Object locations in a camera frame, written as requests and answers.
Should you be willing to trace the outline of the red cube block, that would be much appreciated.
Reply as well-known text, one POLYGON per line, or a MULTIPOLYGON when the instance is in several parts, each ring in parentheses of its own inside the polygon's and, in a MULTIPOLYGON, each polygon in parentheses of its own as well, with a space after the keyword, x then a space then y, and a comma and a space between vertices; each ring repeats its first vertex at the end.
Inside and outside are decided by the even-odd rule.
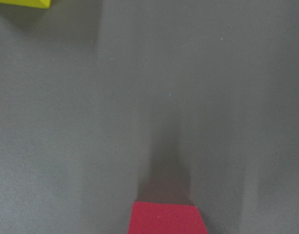
POLYGON ((207 234, 208 231, 194 205, 133 203, 129 234, 207 234))

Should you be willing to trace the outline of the yellow cube block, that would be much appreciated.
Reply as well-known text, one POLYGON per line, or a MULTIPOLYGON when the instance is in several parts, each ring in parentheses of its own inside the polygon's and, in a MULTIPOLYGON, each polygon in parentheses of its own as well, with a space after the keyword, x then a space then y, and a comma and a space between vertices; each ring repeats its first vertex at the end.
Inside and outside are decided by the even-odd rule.
POLYGON ((51 6, 51 0, 0 0, 0 3, 41 9, 48 9, 51 6))

